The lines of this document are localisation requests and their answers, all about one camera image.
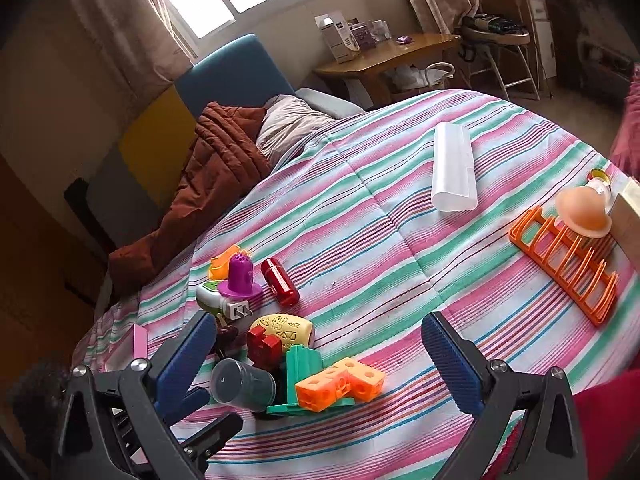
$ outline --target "purple silicone toy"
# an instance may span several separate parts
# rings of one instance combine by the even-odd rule
[[[246,254],[234,254],[229,260],[229,279],[218,284],[223,296],[247,300],[260,294],[262,287],[254,283],[254,263]]]

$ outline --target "headboard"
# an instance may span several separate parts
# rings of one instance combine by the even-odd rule
[[[130,244],[153,231],[170,204],[202,109],[212,101],[260,107],[279,94],[294,89],[257,36],[232,41],[152,102],[65,200],[105,252]]]

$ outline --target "screw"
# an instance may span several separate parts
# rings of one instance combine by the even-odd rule
[[[491,370],[498,372],[499,374],[503,374],[508,370],[507,363],[500,359],[494,359],[491,361]]]
[[[133,359],[130,364],[131,369],[137,372],[141,372],[142,370],[144,370],[147,365],[148,363],[146,362],[146,359]]]
[[[552,366],[551,367],[551,375],[553,377],[555,377],[556,379],[564,379],[566,374],[564,373],[564,370],[562,370],[562,368],[557,367],[557,366]]]
[[[72,374],[74,375],[74,377],[82,377],[86,373],[86,370],[86,366],[78,365],[73,369]]]

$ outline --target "orange plastic rack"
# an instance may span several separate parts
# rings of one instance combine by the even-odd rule
[[[521,215],[509,230],[509,240],[518,246],[525,254],[531,257],[542,269],[551,276],[554,281],[560,285],[572,300],[580,307],[589,320],[596,326],[604,322],[616,302],[616,283],[618,282],[618,274],[612,272],[608,275],[604,272],[607,265],[605,260],[600,260],[598,264],[593,261],[593,248],[585,250],[581,248],[582,237],[575,235],[567,226],[558,229],[555,225],[556,217],[542,216],[542,207],[529,209]],[[527,229],[534,223],[540,224],[540,229],[535,233],[530,244],[523,240],[523,235]],[[553,240],[543,254],[536,253],[536,245],[542,240],[542,237],[549,233]],[[567,253],[562,258],[557,268],[554,268],[549,262],[550,257],[556,252],[560,245],[568,248]],[[567,265],[572,261],[573,257],[578,258],[579,264],[576,271],[570,278],[562,276],[564,270],[570,270]],[[586,273],[590,269],[593,272],[593,278],[589,282],[583,293],[580,293],[579,287],[581,283],[585,283]],[[604,291],[599,299],[596,299],[594,306],[587,304],[590,294],[598,286],[600,282],[604,286]]]

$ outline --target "red block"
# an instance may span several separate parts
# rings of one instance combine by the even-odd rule
[[[256,368],[273,370],[282,360],[282,341],[275,335],[264,335],[263,326],[254,326],[246,334],[246,354]]]

